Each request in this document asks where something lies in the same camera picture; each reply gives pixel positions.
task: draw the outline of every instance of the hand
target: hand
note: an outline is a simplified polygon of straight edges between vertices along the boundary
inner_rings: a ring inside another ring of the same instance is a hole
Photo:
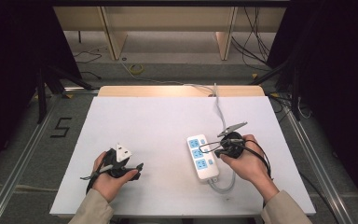
[[[251,134],[244,135],[242,138],[244,141],[252,140],[256,142],[255,137]],[[245,143],[245,146],[264,158],[263,151],[255,143],[248,141]],[[251,152],[244,150],[237,159],[230,158],[224,154],[221,154],[220,158],[229,165],[240,178],[248,180],[255,185],[266,202],[279,192],[271,178],[269,178],[264,163]]]
[[[96,171],[98,169],[98,165],[103,160],[103,156],[106,152],[103,152],[94,162],[94,168],[92,171]],[[114,178],[107,173],[100,174],[98,178],[95,180],[94,185],[92,186],[93,189],[98,190],[101,195],[110,203],[118,194],[121,187],[130,181],[136,174],[138,173],[137,170],[131,170],[123,175],[121,178]]]

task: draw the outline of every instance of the white table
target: white table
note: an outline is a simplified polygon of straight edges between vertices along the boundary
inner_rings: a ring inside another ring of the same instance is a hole
[[[227,126],[247,121],[238,129],[252,133],[268,154],[272,177],[307,215],[315,214],[310,197],[265,96],[220,97]],[[227,194],[199,182],[186,139],[203,133],[218,141],[222,121],[212,97],[95,97],[72,159],[50,213],[71,217],[82,202],[98,155],[120,143],[133,156],[128,167],[145,164],[139,180],[127,183],[112,202],[117,217],[255,217],[262,198],[247,181],[236,178]],[[220,187],[229,184],[232,170],[217,160]]]

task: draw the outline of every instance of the power strip switch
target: power strip switch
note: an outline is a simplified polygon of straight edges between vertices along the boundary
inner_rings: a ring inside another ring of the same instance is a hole
[[[203,134],[187,138],[191,159],[193,159],[197,175],[202,181],[215,179],[219,175],[219,169],[217,168],[213,152],[211,152],[209,146],[202,147],[203,152],[200,151],[200,146],[206,144],[208,144],[208,142]]]

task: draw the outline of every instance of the sleeve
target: sleeve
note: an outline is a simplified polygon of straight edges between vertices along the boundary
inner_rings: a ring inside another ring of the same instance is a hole
[[[261,217],[265,223],[311,223],[300,206],[286,192],[281,191],[268,201]]]
[[[83,202],[76,211],[75,216],[69,222],[70,224],[79,223],[109,223],[113,216],[113,208],[106,199],[95,189],[90,189]]]

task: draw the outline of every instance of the floor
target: floor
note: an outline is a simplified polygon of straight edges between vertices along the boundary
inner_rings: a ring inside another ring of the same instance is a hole
[[[129,33],[118,61],[111,60],[102,33],[81,32],[81,43],[78,41],[78,32],[65,32],[65,35],[75,59],[78,61],[79,69],[83,72],[83,78],[94,86],[129,82],[134,85],[154,83],[150,83],[150,80],[138,80],[137,77],[130,76],[123,70],[122,64],[142,64],[145,67],[145,72],[139,77],[147,79],[180,80],[178,74],[181,73],[176,71],[180,68],[181,71],[188,73],[182,74],[182,80],[196,77],[192,81],[200,81],[211,76],[219,80],[217,84],[221,85],[235,83],[231,76],[217,78],[217,74],[226,72],[225,69],[230,71],[231,75],[238,73],[238,76],[252,80],[253,76],[262,76],[266,73],[266,71],[257,68],[267,68],[257,60],[243,58],[242,54],[233,46],[231,46],[228,60],[222,61],[213,33]],[[234,37],[243,44],[248,35],[234,34]],[[274,34],[262,34],[261,37],[267,48],[270,48]],[[254,37],[249,40],[246,48],[258,57],[263,57]],[[243,69],[245,63],[251,65],[246,70]],[[275,80],[273,78],[262,84],[265,92],[274,91]],[[0,223],[67,223],[69,220],[52,217],[48,212],[61,183],[64,167],[67,166],[71,158],[82,124],[87,116],[87,108],[96,92],[76,91],[79,89],[78,86],[67,81],[64,81],[63,84],[68,90],[74,91],[68,94],[67,99],[54,95],[50,97],[48,105],[50,112],[46,126],[35,124],[38,106],[37,99],[33,99],[25,111],[17,131],[11,136],[7,149],[0,155],[0,192],[2,192],[2,187],[9,182],[11,171],[13,167],[17,167],[17,162],[19,158],[22,158],[23,152],[30,151],[28,161],[20,170],[20,180],[15,184],[7,201],[2,204]],[[322,193],[322,196],[327,196],[330,199],[329,206],[338,203],[338,207],[333,206],[332,209],[338,219],[343,220],[340,223],[358,223],[358,190],[346,174],[340,161],[334,157],[334,150],[329,146],[318,121],[307,108],[302,110],[301,121],[296,122],[290,111],[283,108],[281,112],[278,112],[281,110],[281,105],[274,100],[271,100],[271,104],[277,111],[277,120],[281,124],[282,132],[298,170],[310,180],[310,183]],[[62,117],[71,118],[64,120],[62,124],[70,126],[70,132],[65,138],[50,138],[57,132],[60,133],[54,127],[57,124],[56,120]],[[299,136],[305,136],[309,141],[302,141]],[[32,145],[33,142],[30,139],[35,140],[36,144]],[[319,162],[316,162],[316,165],[311,162],[315,158]],[[310,183],[304,180],[317,210],[317,214],[310,217],[311,221],[313,223],[335,223],[333,213]],[[213,223],[219,222],[223,223],[218,219],[213,221]],[[243,219],[224,220],[224,223],[243,222]],[[258,217],[256,222],[261,223],[261,219]]]

